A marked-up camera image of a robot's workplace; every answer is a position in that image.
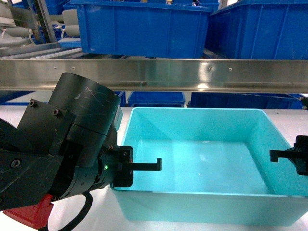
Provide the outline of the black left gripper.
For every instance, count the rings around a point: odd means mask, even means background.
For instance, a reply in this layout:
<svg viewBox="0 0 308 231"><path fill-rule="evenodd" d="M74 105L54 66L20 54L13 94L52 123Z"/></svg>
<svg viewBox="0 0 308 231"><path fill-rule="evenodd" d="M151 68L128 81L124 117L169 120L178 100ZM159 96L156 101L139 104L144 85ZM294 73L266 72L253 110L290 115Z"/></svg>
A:
<svg viewBox="0 0 308 231"><path fill-rule="evenodd" d="M108 185L113 187L130 187L133 184L132 171L161 171L162 159L156 163L132 163L133 148L117 146L115 149L103 147L99 156L98 188ZM124 164L129 164L130 170L124 170Z"/></svg>

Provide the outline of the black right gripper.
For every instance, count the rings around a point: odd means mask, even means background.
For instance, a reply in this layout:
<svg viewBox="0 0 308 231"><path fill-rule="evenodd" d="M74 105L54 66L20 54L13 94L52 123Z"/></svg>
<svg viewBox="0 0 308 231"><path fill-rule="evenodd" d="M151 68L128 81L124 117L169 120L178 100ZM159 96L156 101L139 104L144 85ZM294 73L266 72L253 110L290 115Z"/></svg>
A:
<svg viewBox="0 0 308 231"><path fill-rule="evenodd" d="M298 135L295 139L294 149L291 151L270 150L270 161L278 162L279 158L292 160L296 171L299 175L308 174L308 137L306 135Z"/></svg>

